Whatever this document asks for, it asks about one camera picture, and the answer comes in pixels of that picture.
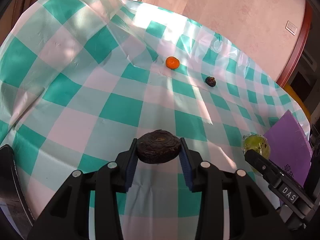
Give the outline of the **green apple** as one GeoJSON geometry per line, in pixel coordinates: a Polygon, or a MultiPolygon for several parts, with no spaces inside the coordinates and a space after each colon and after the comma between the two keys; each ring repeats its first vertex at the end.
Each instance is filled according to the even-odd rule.
{"type": "Polygon", "coordinates": [[[242,151],[244,155],[248,150],[255,150],[259,155],[265,159],[270,158],[271,149],[267,139],[260,134],[244,135],[242,141],[242,151]]]}

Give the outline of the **purple cardboard box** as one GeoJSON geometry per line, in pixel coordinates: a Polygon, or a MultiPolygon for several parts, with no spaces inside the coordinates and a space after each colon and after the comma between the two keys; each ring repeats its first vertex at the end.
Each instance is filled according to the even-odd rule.
{"type": "Polygon", "coordinates": [[[286,111],[264,137],[270,146],[270,160],[303,185],[310,169],[312,150],[293,114],[286,111]]]}

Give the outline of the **white wall light switch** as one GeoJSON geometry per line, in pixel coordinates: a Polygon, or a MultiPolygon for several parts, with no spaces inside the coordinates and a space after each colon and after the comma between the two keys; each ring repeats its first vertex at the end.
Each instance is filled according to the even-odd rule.
{"type": "Polygon", "coordinates": [[[296,35],[296,32],[297,32],[297,27],[290,21],[287,21],[287,24],[285,26],[285,29],[287,31],[289,31],[293,36],[296,35]]]}

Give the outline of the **red wooden door frame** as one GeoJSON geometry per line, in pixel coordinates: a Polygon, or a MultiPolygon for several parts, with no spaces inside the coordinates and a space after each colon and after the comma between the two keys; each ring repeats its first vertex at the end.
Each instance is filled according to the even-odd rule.
{"type": "Polygon", "coordinates": [[[311,21],[312,21],[312,7],[310,3],[307,0],[305,0],[304,18],[303,18],[302,26],[299,31],[297,42],[293,48],[293,51],[288,59],[288,62],[284,70],[281,72],[280,76],[277,79],[277,84],[281,88],[283,88],[287,84],[289,78],[293,74],[297,66],[297,63],[302,55],[303,49],[308,39],[311,21]]]}

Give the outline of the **dark brown dried fruit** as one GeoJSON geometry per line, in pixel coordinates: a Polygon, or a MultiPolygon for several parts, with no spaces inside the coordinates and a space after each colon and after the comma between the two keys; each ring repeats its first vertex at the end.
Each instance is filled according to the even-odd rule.
{"type": "Polygon", "coordinates": [[[181,141],[168,131],[158,129],[137,139],[137,156],[146,164],[162,164],[175,159],[181,151],[181,141]]]}

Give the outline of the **small dark dried fruit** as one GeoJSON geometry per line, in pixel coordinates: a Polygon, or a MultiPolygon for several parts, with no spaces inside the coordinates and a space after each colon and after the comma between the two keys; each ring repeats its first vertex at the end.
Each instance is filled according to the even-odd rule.
{"type": "Polygon", "coordinates": [[[214,77],[208,76],[205,78],[205,83],[209,86],[209,87],[215,87],[216,86],[216,80],[214,77]]]}

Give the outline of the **small orange on table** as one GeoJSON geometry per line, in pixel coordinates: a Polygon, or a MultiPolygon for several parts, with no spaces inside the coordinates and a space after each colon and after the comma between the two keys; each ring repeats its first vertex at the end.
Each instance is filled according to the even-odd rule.
{"type": "Polygon", "coordinates": [[[177,69],[180,66],[180,61],[176,57],[170,56],[167,57],[165,65],[169,69],[177,69]]]}

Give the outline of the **green white checkered tablecloth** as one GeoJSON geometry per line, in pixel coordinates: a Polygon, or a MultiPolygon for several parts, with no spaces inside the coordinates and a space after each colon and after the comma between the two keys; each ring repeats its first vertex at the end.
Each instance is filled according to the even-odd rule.
{"type": "Polygon", "coordinates": [[[231,43],[153,6],[40,0],[1,46],[1,139],[35,211],[72,169],[95,170],[156,129],[219,168],[242,167],[242,137],[288,109],[309,133],[299,106],[231,43]]]}

